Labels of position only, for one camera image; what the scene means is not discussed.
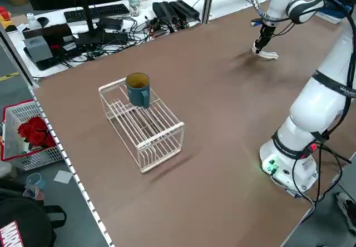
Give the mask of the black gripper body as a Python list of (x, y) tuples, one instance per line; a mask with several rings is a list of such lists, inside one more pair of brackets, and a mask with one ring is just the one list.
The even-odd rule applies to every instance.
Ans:
[(274, 35), (275, 30), (276, 27), (274, 26), (262, 25), (260, 29), (260, 37), (257, 40), (257, 45), (266, 46)]

